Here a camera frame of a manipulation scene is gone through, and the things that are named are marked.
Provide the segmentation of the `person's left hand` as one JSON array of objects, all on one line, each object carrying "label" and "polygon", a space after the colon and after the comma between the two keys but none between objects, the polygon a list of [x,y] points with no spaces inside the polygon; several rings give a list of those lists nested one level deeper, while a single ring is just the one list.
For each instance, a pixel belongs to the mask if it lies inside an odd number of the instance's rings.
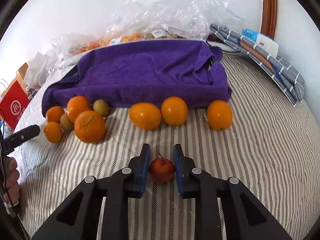
[{"label": "person's left hand", "polygon": [[16,204],[20,198],[20,185],[18,184],[20,173],[17,170],[17,162],[15,158],[9,158],[9,160],[10,173],[5,181],[7,191],[4,194],[4,198],[8,204]]}]

